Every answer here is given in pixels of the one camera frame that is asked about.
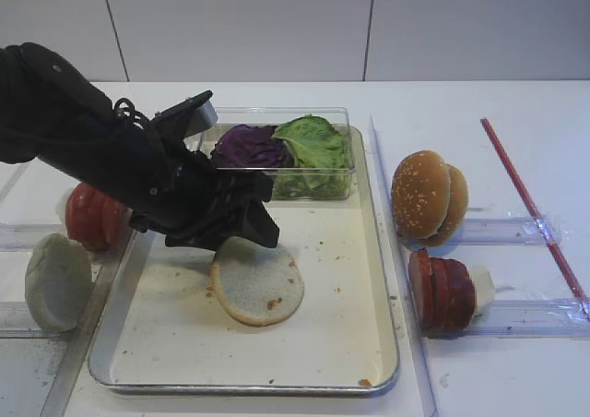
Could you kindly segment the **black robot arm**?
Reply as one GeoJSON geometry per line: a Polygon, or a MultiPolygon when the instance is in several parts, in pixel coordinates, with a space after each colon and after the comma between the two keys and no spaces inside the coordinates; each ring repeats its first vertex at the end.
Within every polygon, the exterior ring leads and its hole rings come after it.
{"type": "Polygon", "coordinates": [[[139,232],[169,247],[215,251],[233,236],[267,248],[279,228],[265,208],[273,183],[220,170],[185,140],[218,120],[211,92],[153,118],[112,101],[60,54],[33,42],[1,51],[1,160],[39,159],[132,210],[139,232]]]}

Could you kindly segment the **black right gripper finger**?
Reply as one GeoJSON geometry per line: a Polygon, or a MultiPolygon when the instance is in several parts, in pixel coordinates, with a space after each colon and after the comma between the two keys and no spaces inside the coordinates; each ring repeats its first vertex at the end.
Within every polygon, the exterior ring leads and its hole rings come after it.
{"type": "Polygon", "coordinates": [[[202,243],[202,248],[204,250],[217,253],[224,246],[229,245],[229,244],[236,243],[239,240],[241,240],[241,237],[239,237],[239,236],[223,237],[223,238],[221,238],[219,240],[209,240],[209,239],[206,239],[202,243]]]}

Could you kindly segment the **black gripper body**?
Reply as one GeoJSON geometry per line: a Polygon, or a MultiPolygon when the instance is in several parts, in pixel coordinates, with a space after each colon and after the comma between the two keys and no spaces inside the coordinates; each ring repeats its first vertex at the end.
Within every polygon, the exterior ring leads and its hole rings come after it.
{"type": "Polygon", "coordinates": [[[129,225],[165,235],[168,247],[203,249],[206,239],[239,236],[246,203],[264,205],[272,196],[274,182],[265,173],[218,169],[200,152],[169,151],[167,164],[169,186],[150,189],[149,207],[134,210],[129,225]]]}

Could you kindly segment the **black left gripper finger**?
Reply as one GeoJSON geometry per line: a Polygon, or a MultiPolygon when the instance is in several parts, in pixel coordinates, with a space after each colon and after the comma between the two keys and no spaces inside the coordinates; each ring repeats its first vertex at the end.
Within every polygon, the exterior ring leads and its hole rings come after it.
{"type": "Polygon", "coordinates": [[[239,236],[266,248],[276,248],[280,229],[262,202],[251,200],[244,207],[239,236]]]}

